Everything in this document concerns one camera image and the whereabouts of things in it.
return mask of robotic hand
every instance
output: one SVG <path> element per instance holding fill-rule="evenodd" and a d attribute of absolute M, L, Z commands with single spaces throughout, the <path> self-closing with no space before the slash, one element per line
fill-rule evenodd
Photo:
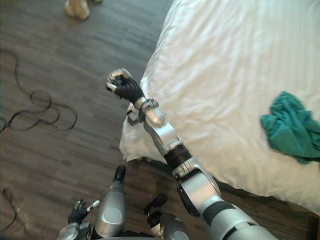
<path fill-rule="evenodd" d="M 221 198 L 217 183 L 184 146 L 159 104 L 145 97 L 126 69 L 111 72 L 106 88 L 134 105 L 135 111 L 127 113 L 128 122 L 143 123 L 179 182 L 177 191 L 186 210 L 202 216 L 212 240 L 276 240 L 241 209 Z"/>
<path fill-rule="evenodd" d="M 86 202 L 81 199 L 76 202 L 72 212 L 68 217 L 68 225 L 61 229 L 58 240 L 84 240 L 91 233 L 89 222 L 82 222 L 88 213 L 99 205 L 97 200 L 89 207 L 86 207 Z"/>

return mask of beige shoe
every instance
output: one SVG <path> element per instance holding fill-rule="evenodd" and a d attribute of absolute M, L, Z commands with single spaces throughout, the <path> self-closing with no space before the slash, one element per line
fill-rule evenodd
<path fill-rule="evenodd" d="M 64 8 L 66 14 L 81 20 L 87 19 L 90 13 L 87 0 L 67 0 Z"/>

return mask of white mattress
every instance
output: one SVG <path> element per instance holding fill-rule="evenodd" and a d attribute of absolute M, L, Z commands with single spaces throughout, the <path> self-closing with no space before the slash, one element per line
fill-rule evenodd
<path fill-rule="evenodd" d="M 319 163 L 273 151 L 260 124 L 281 91 L 320 120 L 319 0 L 175 0 L 140 85 L 219 181 L 320 213 Z M 120 149 L 165 162 L 142 124 Z"/>

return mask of black glove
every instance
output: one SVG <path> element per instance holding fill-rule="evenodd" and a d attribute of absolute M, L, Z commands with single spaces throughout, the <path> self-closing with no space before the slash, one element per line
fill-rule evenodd
<path fill-rule="evenodd" d="M 68 217 L 68 224 L 77 223 L 81 225 L 82 221 L 85 219 L 85 217 L 89 213 L 85 205 L 86 205 L 86 202 L 83 199 L 79 200 L 76 203 L 76 205 L 74 206 L 72 212 Z"/>

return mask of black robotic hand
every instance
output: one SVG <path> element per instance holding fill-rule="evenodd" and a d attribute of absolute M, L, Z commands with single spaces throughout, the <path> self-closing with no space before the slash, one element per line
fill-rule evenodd
<path fill-rule="evenodd" d="M 85 206 L 86 202 L 83 199 L 77 201 L 74 208 L 72 209 L 72 212 L 69 214 L 68 224 L 77 223 L 80 225 L 82 223 L 82 221 L 89 213 Z"/>
<path fill-rule="evenodd" d="M 132 104 L 144 97 L 144 92 L 125 68 L 119 68 L 108 75 L 106 89 Z"/>

